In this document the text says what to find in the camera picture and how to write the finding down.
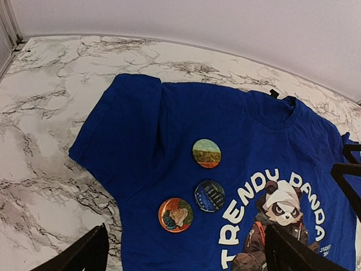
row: gray marble veining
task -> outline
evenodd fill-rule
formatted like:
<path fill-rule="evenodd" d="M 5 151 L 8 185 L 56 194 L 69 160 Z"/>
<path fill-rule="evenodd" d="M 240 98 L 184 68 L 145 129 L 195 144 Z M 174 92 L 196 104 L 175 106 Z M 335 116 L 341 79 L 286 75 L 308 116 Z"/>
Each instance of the gray marble veining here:
<path fill-rule="evenodd" d="M 67 157 L 86 116 L 119 73 L 243 91 L 278 89 L 361 140 L 361 107 L 243 58 L 151 40 L 32 38 L 0 83 L 1 270 L 32 269 L 102 222 L 110 237 L 108 270 L 121 270 L 116 202 Z"/>

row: white lettering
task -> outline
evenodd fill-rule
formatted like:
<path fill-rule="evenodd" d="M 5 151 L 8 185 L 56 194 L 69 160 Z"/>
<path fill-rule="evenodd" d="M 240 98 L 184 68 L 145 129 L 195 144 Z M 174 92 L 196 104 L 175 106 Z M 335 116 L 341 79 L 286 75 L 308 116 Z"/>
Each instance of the white lettering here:
<path fill-rule="evenodd" d="M 289 179 L 289 184 L 294 187 L 301 187 L 302 185 L 302 177 L 294 172 L 291 173 L 291 177 Z"/>
<path fill-rule="evenodd" d="M 223 269 L 227 269 L 228 268 L 228 262 L 233 261 L 233 259 L 236 257 L 236 255 L 227 256 L 227 254 L 228 254 L 227 250 L 222 250 L 221 262 L 222 262 L 222 268 Z"/>
<path fill-rule="evenodd" d="M 260 185 L 258 185 L 257 182 L 256 182 L 257 178 L 261 179 L 261 184 Z M 257 172 L 254 175 L 252 175 L 250 180 L 252 182 L 254 191 L 256 193 L 260 192 L 266 186 L 266 177 L 261 172 Z"/>
<path fill-rule="evenodd" d="M 271 173 L 268 169 L 266 169 L 266 176 L 270 181 L 277 181 L 280 177 L 280 173 L 278 172 L 278 168 L 275 168 L 275 175 L 271 176 Z"/>
<path fill-rule="evenodd" d="M 311 203 L 311 209 L 314 211 L 320 207 L 320 201 L 317 200 L 317 196 L 315 194 L 311 195 L 312 189 L 311 185 L 307 182 L 301 187 L 301 191 L 308 193 L 309 195 L 309 202 Z"/>
<path fill-rule="evenodd" d="M 318 209 L 317 211 L 315 211 L 315 216 L 317 225 L 320 225 L 325 221 L 325 214 L 322 209 Z"/>
<path fill-rule="evenodd" d="M 231 238 L 227 239 L 226 237 L 226 233 L 227 231 L 231 232 Z M 219 234 L 219 244 L 226 244 L 229 246 L 235 245 L 235 244 L 239 244 L 239 241 L 237 239 L 237 232 L 239 231 L 239 227 L 238 226 L 232 226 L 232 225 L 225 225 L 221 228 L 221 232 Z"/>
<path fill-rule="evenodd" d="M 317 231 L 316 242 L 320 242 L 325 237 L 325 230 L 319 225 L 316 225 L 315 229 Z"/>
<path fill-rule="evenodd" d="M 325 247 L 322 247 L 322 248 L 320 248 L 320 253 L 322 253 L 322 252 L 326 252 L 326 251 L 328 251 L 329 249 L 331 249 L 331 245 L 329 244 L 328 246 L 325 246 Z"/>
<path fill-rule="evenodd" d="M 246 182 L 246 184 L 244 185 L 247 190 L 244 190 L 243 188 L 238 188 L 238 195 L 241 198 L 243 205 L 247 206 L 248 205 L 248 199 L 253 199 L 254 197 L 254 192 L 252 190 L 252 187 L 250 186 L 250 184 L 248 182 Z"/>
<path fill-rule="evenodd" d="M 224 219 L 227 219 L 232 224 L 238 224 L 242 221 L 244 216 L 244 207 L 242 206 L 240 210 L 238 210 L 237 208 L 235 208 L 236 204 L 237 201 L 233 199 L 222 216 Z"/>

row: white wall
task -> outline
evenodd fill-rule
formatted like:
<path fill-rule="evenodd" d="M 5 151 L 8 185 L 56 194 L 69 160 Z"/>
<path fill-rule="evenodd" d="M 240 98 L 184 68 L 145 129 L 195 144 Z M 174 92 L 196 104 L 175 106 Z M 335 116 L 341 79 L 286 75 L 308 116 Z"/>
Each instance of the white wall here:
<path fill-rule="evenodd" d="M 210 47 L 361 100 L 359 0 L 11 0 L 25 36 L 116 34 Z"/>
<path fill-rule="evenodd" d="M 11 56 L 11 45 L 3 29 L 0 27 L 0 71 Z"/>

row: panda face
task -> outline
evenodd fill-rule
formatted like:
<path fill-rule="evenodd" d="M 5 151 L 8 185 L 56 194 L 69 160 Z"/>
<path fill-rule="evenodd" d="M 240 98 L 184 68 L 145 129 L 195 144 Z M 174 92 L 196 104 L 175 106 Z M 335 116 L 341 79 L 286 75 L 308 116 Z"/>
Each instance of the panda face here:
<path fill-rule="evenodd" d="M 276 202 L 269 209 L 267 215 L 271 221 L 281 226 L 287 226 L 300 220 L 302 213 L 289 202 Z"/>

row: panda ear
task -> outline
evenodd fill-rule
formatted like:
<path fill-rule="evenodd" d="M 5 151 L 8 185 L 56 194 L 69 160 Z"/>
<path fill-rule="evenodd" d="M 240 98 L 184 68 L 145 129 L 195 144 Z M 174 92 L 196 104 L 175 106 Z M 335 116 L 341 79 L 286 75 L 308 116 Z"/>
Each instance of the panda ear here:
<path fill-rule="evenodd" d="M 302 198 L 302 191 L 301 191 L 301 189 L 298 188 L 298 187 L 294 187 L 294 190 L 296 191 L 296 194 L 297 194 L 297 196 L 298 196 L 298 199 L 301 200 L 301 198 Z"/>
<path fill-rule="evenodd" d="M 276 191 L 278 188 L 278 184 L 275 181 L 268 181 L 266 183 L 266 192 L 267 194 L 272 195 L 274 191 Z"/>

